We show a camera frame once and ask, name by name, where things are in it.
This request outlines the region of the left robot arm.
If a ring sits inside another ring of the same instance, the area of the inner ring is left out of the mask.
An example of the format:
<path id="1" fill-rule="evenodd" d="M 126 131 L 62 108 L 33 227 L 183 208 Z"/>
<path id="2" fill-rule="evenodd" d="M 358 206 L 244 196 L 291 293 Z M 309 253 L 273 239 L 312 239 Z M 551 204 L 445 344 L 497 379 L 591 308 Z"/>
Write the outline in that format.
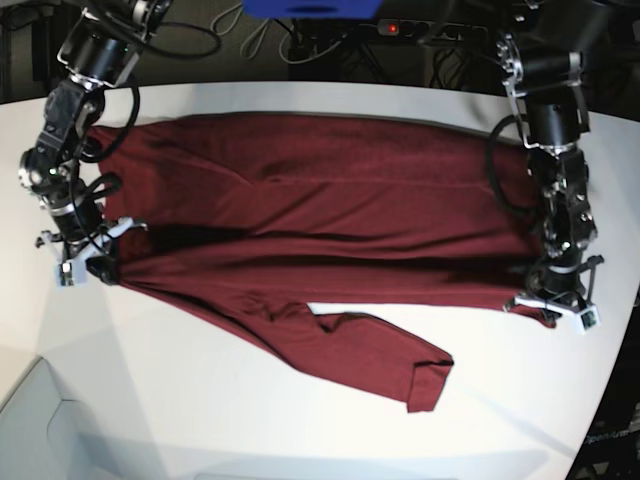
<path id="1" fill-rule="evenodd" d="M 590 131 L 582 75 L 584 54 L 607 29 L 615 4 L 530 1 L 527 7 L 532 21 L 497 36 L 511 114 L 490 134 L 485 167 L 496 200 L 513 214 L 537 221 L 543 254 L 529 268 L 524 290 L 504 309 L 536 310 L 547 326 L 567 319 L 585 333 L 601 320 L 593 287 L 582 284 L 581 277 L 594 276 L 604 260 L 584 255 L 597 227 L 588 197 L 589 168 L 579 146 L 581 136 Z M 540 189 L 533 207 L 511 203 L 497 178 L 497 138 L 510 125 L 528 152 L 528 172 Z"/>

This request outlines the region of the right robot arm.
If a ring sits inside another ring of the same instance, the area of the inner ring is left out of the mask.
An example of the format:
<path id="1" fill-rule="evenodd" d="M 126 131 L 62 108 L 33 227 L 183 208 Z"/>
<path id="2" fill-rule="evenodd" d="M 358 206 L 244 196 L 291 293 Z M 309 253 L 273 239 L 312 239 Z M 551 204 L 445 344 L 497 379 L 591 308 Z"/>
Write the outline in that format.
<path id="1" fill-rule="evenodd" d="M 105 218 L 102 200 L 122 187 L 117 174 L 103 173 L 91 183 L 80 175 L 82 164 L 106 160 L 132 131 L 141 96 L 131 73 L 140 56 L 149 52 L 190 61 L 220 49 L 221 40 L 212 28 L 203 32 L 214 44 L 202 54 L 152 45 L 157 30 L 168 24 L 164 17 L 170 7 L 168 1 L 91 1 L 58 52 L 68 75 L 48 95 L 43 128 L 34 147 L 23 153 L 18 174 L 21 186 L 38 199 L 57 227 L 41 232 L 36 245 L 52 251 L 54 276 L 61 287 L 84 284 L 89 276 L 106 285 L 118 284 L 117 240 L 146 225 L 131 217 Z M 103 146 L 89 130 L 104 112 L 106 90 L 120 86 L 132 92 L 131 113 L 112 143 Z"/>

